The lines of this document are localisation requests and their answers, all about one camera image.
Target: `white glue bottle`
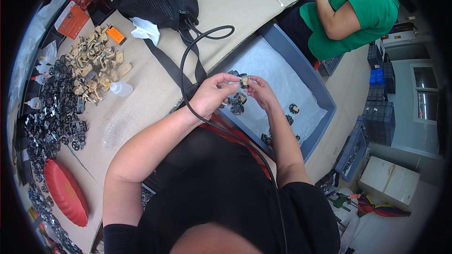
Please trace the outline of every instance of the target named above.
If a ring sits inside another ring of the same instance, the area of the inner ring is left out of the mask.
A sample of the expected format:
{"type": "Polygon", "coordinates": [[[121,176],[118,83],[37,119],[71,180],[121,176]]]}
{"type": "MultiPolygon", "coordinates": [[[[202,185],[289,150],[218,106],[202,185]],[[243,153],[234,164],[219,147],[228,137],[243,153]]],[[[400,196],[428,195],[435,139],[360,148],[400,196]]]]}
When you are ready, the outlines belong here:
{"type": "Polygon", "coordinates": [[[43,85],[44,83],[46,83],[47,76],[46,75],[32,76],[30,80],[35,81],[40,85],[43,85]]]}
{"type": "Polygon", "coordinates": [[[50,68],[52,68],[52,66],[39,64],[35,68],[40,74],[50,76],[49,70],[50,70],[50,68]]]}
{"type": "Polygon", "coordinates": [[[32,109],[41,109],[41,100],[39,100],[39,97],[33,97],[27,102],[24,102],[24,104],[30,106],[32,109]]]}
{"type": "Polygon", "coordinates": [[[133,87],[125,82],[112,82],[110,89],[117,96],[125,97],[133,92],[133,87]]]}

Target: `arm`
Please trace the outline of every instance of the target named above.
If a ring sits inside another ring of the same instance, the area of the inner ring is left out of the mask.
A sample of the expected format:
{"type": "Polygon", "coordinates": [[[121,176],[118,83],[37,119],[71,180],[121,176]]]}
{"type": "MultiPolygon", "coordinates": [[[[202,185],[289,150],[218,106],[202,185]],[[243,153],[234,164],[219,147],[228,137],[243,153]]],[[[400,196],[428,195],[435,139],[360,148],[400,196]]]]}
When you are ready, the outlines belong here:
{"type": "MultiPolygon", "coordinates": [[[[226,82],[239,80],[236,76],[223,73],[206,79],[190,105],[200,116],[210,119],[213,111],[238,88],[237,83],[226,82]]],[[[201,123],[185,106],[145,128],[121,147],[105,175],[102,210],[104,226],[138,225],[143,213],[141,182],[201,123]]]]}
{"type": "Polygon", "coordinates": [[[361,29],[358,17],[350,4],[344,3],[334,11],[328,0],[315,0],[317,13],[325,33],[331,40],[341,40],[361,29]]]}
{"type": "Polygon", "coordinates": [[[268,115],[276,157],[278,187],[282,188],[287,183],[296,181],[313,184],[306,173],[297,139],[268,82],[258,76],[251,76],[251,80],[255,82],[250,82],[250,87],[245,89],[245,92],[256,99],[268,115]]]}

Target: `black bag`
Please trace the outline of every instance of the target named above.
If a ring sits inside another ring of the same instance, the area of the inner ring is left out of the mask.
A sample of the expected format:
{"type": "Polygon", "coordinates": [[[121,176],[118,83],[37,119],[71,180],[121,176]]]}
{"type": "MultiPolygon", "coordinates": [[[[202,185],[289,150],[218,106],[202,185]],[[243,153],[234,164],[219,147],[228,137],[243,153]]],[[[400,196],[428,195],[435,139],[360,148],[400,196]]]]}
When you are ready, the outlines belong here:
{"type": "MultiPolygon", "coordinates": [[[[198,0],[113,0],[111,7],[126,18],[139,17],[149,20],[159,28],[170,27],[178,31],[187,46],[193,41],[188,29],[198,24],[198,0]]],[[[150,39],[144,41],[176,84],[181,87],[179,67],[162,50],[155,47],[150,39]]],[[[195,78],[199,86],[206,79],[206,71],[199,60],[198,47],[194,45],[192,50],[198,57],[195,78]]],[[[191,99],[197,87],[184,74],[183,85],[187,97],[191,99]]]]}

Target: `black arm sleeve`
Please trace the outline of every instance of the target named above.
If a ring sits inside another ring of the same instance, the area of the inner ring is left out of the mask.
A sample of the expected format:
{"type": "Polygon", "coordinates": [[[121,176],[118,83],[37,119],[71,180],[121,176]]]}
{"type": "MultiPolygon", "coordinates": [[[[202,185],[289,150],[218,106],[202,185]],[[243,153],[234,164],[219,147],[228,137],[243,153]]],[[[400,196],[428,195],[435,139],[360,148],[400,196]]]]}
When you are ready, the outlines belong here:
{"type": "Polygon", "coordinates": [[[295,210],[302,232],[312,253],[337,253],[340,247],[336,218],[321,190],[308,183],[283,186],[295,210]]]}
{"type": "Polygon", "coordinates": [[[135,247],[133,241],[136,226],[111,224],[104,227],[104,248],[105,254],[128,254],[132,253],[135,247]]]}

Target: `woman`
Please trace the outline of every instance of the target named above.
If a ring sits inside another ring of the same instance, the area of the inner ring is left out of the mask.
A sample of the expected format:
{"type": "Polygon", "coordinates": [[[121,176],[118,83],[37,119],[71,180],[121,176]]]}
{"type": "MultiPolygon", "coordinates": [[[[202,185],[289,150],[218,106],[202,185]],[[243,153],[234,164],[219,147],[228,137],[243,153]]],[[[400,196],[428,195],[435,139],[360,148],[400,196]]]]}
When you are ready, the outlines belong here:
{"type": "MultiPolygon", "coordinates": [[[[335,217],[325,195],[306,174],[284,112],[267,82],[257,76],[251,80],[245,91],[270,122],[288,253],[337,253],[335,217]]],[[[233,75],[214,75],[201,84],[190,105],[210,119],[238,89],[237,82],[233,75]]],[[[271,182],[245,146],[199,128],[201,123],[185,106],[142,130],[118,151],[104,184],[106,254],[285,253],[271,182]],[[141,182],[162,161],[183,169],[143,212],[141,182]]]]}
{"type": "Polygon", "coordinates": [[[398,0],[314,0],[279,20],[281,29],[314,64],[385,36],[397,20],[398,0]]]}

